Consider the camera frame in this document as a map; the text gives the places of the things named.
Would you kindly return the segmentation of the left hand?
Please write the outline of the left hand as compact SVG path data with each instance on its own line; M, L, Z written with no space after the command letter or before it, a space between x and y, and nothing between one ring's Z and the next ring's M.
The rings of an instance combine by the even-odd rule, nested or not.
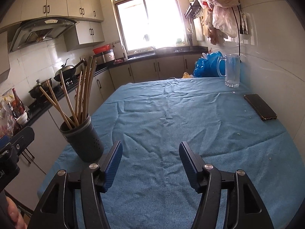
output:
M16 229L27 229L27 224L25 223L21 213L19 212L16 204L13 202L13 200L9 197L6 197L7 203L8 203L8 215L10 217L10 220L12 221L12 224L14 225L14 228Z

